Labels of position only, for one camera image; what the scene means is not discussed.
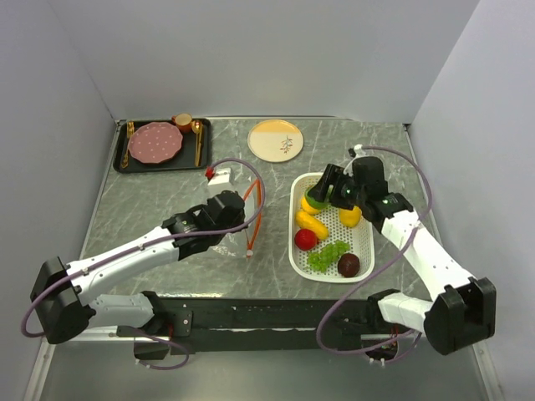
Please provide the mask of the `clear orange zip bag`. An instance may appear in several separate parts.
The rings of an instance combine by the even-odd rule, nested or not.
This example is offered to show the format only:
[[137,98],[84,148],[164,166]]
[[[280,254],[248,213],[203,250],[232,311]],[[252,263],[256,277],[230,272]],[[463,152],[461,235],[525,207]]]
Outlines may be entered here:
[[[208,186],[209,196],[218,195],[223,190],[236,191],[245,202],[245,220],[249,220],[256,209],[261,205],[262,189],[258,179],[250,178],[248,182],[237,183],[233,173],[233,182],[229,186]],[[258,215],[246,229],[238,233],[226,235],[222,241],[211,250],[217,256],[233,258],[251,258],[253,247],[257,239],[262,222],[262,215]]]

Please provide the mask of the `red toy fruit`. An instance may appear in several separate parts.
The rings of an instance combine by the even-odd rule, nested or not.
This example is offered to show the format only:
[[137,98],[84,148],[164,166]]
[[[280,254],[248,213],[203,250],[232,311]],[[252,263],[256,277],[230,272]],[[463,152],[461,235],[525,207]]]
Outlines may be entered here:
[[293,242],[299,250],[310,251],[318,245],[318,238],[309,229],[299,229],[293,238]]

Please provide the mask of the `green toy grapes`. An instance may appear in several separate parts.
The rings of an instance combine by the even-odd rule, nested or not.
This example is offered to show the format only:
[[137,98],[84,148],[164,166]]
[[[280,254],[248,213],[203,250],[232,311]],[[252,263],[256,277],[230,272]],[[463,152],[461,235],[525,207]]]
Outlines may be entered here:
[[325,273],[340,257],[348,253],[350,244],[344,241],[336,241],[323,246],[319,251],[308,253],[308,267],[314,272]]

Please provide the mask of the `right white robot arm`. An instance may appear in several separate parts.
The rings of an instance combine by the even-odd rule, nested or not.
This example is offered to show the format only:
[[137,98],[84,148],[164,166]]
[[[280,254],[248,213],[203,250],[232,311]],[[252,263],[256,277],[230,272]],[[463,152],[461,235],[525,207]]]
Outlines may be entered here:
[[350,170],[329,164],[309,194],[316,201],[362,216],[399,250],[425,284],[431,299],[385,290],[369,297],[365,321],[374,332],[393,324],[424,334],[441,355],[492,337],[496,327],[497,289],[462,268],[428,232],[410,202],[390,191],[382,161],[374,156],[352,160]]

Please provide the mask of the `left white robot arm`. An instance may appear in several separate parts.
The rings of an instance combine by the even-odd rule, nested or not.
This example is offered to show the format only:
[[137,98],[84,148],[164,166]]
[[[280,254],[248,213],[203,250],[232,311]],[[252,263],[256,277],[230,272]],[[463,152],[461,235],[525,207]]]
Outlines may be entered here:
[[106,292],[124,279],[207,251],[244,221],[244,200],[224,190],[111,251],[68,264],[57,256],[47,260],[30,292],[43,336],[60,344],[87,328],[109,325],[138,327],[150,336],[160,333],[166,315],[154,294]]

